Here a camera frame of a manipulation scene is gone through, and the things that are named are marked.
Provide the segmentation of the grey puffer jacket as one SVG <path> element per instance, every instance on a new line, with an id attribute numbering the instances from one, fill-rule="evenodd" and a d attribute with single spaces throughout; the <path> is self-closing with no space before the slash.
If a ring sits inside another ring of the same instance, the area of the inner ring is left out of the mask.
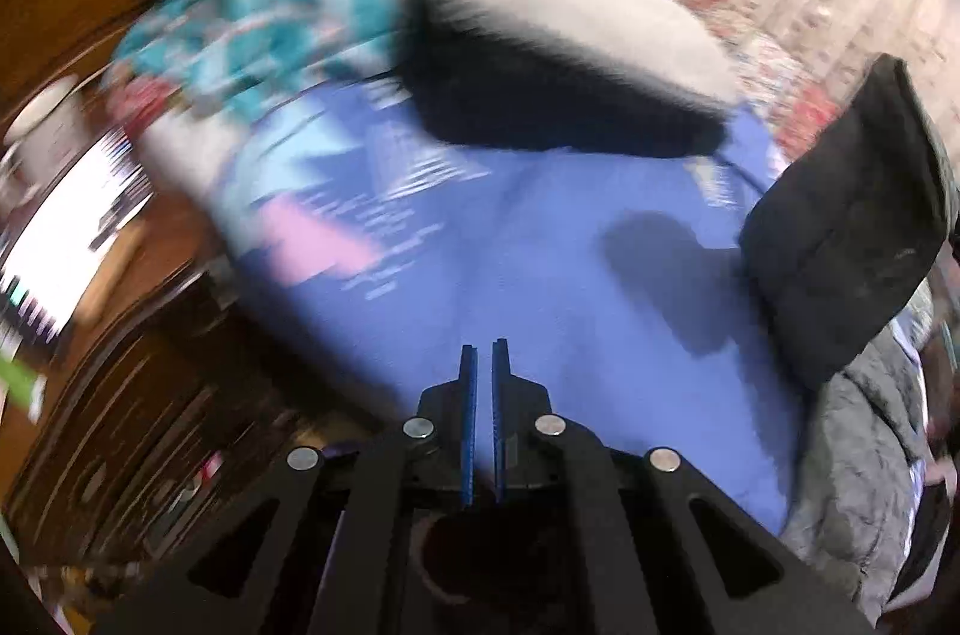
<path id="1" fill-rule="evenodd" d="M 818 390 L 781 541 L 877 622 L 931 461 L 916 359 L 887 326 Z"/>

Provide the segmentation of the wooden bedside cabinet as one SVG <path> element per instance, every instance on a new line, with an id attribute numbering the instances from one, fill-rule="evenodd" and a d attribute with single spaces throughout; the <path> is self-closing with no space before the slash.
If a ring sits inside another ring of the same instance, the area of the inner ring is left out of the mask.
<path id="1" fill-rule="evenodd" d="M 50 367 L 41 420 L 3 420 L 2 513 L 25 567 L 161 559 L 281 453 L 370 428 L 231 298 L 189 201 L 156 196 L 142 230 Z"/>

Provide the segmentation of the blue patterned bed sheet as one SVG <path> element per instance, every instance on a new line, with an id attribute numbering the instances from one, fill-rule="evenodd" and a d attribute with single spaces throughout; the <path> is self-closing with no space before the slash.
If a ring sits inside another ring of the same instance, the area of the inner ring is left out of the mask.
<path id="1" fill-rule="evenodd" d="M 775 147 L 739 108 L 711 158 L 452 146 L 392 80 L 320 86 L 252 126 L 169 110 L 140 149 L 223 238 L 242 303 L 386 420 L 509 346 L 617 450 L 669 447 L 770 531 L 804 424 L 737 236 Z"/>

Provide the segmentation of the white and navy knit sweater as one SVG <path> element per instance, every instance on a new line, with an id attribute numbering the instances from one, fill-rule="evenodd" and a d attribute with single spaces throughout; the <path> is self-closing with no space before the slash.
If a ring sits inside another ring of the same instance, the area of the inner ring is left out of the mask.
<path id="1" fill-rule="evenodd" d="M 434 136 L 528 151 L 711 154 L 740 102 L 674 0 L 409 0 L 398 74 Z"/>

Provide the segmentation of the bright screen on cabinet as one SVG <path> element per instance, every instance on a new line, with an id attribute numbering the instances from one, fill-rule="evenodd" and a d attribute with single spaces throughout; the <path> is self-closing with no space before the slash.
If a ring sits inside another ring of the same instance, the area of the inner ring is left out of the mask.
<path id="1" fill-rule="evenodd" d="M 2 318 L 53 348 L 119 232 L 153 196 L 132 142 L 110 130 L 53 183 L 2 251 Z"/>

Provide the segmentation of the teal patterned pillow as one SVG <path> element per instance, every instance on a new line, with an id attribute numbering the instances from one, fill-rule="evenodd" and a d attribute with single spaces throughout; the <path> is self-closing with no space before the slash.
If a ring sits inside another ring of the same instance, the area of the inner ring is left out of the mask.
<path id="1" fill-rule="evenodd" d="M 137 136 L 171 108 L 252 125 L 327 80 L 397 66 L 407 0 L 164 0 L 104 76 L 107 113 Z"/>

